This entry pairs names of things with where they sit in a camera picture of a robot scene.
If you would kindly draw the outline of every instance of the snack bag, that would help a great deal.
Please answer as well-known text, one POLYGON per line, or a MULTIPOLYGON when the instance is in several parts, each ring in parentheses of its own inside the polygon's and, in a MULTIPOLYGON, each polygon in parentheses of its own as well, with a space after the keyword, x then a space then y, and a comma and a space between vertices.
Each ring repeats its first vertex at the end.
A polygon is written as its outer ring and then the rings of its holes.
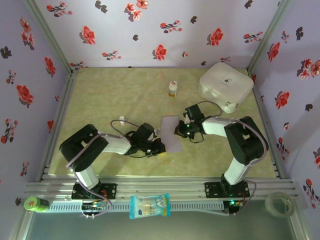
POLYGON ((170 216, 170 197, 168 193, 160 196, 130 197, 130 219, 158 215, 170 216))

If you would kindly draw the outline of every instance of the roll of tape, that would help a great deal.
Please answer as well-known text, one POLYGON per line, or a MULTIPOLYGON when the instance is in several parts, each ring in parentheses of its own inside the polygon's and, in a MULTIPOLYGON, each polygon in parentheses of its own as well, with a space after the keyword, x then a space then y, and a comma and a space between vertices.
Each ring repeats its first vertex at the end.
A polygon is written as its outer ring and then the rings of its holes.
POLYGON ((269 194, 265 201, 265 208, 274 217, 278 218, 288 218, 295 212, 295 203, 293 199, 284 192, 274 192, 269 194), (284 211, 281 212, 275 207, 276 201, 281 201, 283 203, 284 211))

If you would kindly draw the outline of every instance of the white plastic box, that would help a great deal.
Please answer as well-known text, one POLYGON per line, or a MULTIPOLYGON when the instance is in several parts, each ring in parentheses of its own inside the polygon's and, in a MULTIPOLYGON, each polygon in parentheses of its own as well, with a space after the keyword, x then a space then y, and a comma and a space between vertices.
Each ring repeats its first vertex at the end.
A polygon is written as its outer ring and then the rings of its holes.
POLYGON ((219 62, 200 78, 198 93, 230 114, 243 103, 253 86, 251 78, 219 62))

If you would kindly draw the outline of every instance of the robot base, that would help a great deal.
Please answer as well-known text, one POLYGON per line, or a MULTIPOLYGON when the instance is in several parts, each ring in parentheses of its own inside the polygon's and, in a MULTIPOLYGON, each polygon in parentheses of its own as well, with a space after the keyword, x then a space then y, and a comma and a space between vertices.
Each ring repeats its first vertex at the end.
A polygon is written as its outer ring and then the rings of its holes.
POLYGON ((220 182, 205 182, 204 191, 207 199, 222 198, 246 198, 250 197, 248 183, 241 181, 230 187, 228 191, 224 191, 220 182))
MULTIPOLYGON (((98 193, 112 200, 112 199, 116 199, 117 184, 98 183, 91 190, 95 193, 98 193)), ((73 186, 71 199, 72 200, 93 200, 93 199, 98 199, 98 197, 91 194, 90 192, 87 192, 79 183, 76 183, 73 186)))

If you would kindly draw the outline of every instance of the floral wallpaper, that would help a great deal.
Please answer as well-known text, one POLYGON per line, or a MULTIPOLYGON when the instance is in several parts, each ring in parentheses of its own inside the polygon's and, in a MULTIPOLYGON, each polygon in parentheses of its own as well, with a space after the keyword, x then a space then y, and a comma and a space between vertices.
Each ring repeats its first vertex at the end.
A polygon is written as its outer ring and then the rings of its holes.
POLYGON ((287 176, 300 187, 310 239, 320 235, 319 11, 318 0, 293 1, 252 77, 266 124, 274 133, 271 144, 287 176))
POLYGON ((23 1, 0 1, 0 9, 0 238, 7 240, 39 173, 67 71, 23 1))
MULTIPOLYGON (((71 67, 246 68, 279 0, 35 0, 71 67)), ((276 55, 272 50, 271 59, 276 55)))

